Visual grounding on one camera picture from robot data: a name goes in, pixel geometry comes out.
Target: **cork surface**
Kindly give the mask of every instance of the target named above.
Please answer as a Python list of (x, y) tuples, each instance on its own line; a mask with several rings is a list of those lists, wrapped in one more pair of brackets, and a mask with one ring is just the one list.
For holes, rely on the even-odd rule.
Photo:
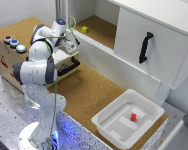
[(114, 49), (117, 26), (111, 24), (97, 16), (92, 16), (86, 20), (77, 23), (76, 30), (82, 33), (82, 27), (88, 27), (88, 33), (85, 35), (92, 39)]
[[(54, 86), (49, 90), (54, 93)], [(91, 122), (91, 118), (124, 93), (125, 89), (81, 64), (76, 72), (58, 82), (57, 91), (67, 100), (64, 110), (66, 113), (114, 150), (117, 150), (99, 134), (97, 127)], [(167, 115), (163, 115), (130, 150), (139, 150), (166, 119)]]
[(28, 50), (30, 48), (30, 40), (33, 34), (33, 30), (36, 25), (44, 24), (43, 22), (30, 17), (4, 28), (0, 29), (0, 41), (4, 42), (4, 37), (10, 35), (13, 39), (19, 40), (20, 44), (23, 44), (27, 48), (27, 52), (20, 55), (28, 55)]

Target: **white plastic bin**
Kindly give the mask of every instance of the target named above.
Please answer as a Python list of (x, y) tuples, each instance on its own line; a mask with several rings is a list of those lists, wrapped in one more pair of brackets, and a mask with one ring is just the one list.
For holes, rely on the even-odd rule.
[[(99, 133), (120, 149), (130, 149), (163, 115), (164, 109), (134, 90), (127, 90), (92, 118)], [(137, 114), (135, 122), (131, 114)]]

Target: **open cabinet compartment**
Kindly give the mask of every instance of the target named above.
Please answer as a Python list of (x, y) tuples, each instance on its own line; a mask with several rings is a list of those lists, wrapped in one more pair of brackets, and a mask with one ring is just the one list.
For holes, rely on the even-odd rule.
[(88, 27), (85, 35), (114, 49), (120, 7), (107, 0), (67, 0), (64, 1), (63, 18), (70, 16), (77, 21), (76, 30)]

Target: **red block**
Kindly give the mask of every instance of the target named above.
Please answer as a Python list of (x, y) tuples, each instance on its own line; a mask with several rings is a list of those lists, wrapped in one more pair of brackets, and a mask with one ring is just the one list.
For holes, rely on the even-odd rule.
[(130, 120), (131, 120), (131, 121), (136, 121), (136, 116), (137, 116), (136, 114), (132, 114)]

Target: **black handle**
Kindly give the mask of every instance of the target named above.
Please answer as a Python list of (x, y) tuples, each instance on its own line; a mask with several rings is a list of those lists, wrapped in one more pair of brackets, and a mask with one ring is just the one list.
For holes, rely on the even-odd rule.
[(77, 68), (80, 65), (80, 62), (78, 60), (75, 59), (75, 57), (73, 56), (71, 58), (71, 61), (74, 63), (73, 65), (69, 66), (68, 68), (65, 68), (61, 71), (58, 71), (58, 76), (63, 76), (64, 74), (70, 72), (71, 70)]
[(139, 63), (142, 64), (147, 60), (147, 57), (145, 57), (147, 46), (148, 46), (148, 40), (151, 39), (154, 35), (150, 32), (147, 33), (147, 36), (145, 37), (141, 49), (141, 54), (139, 57)]

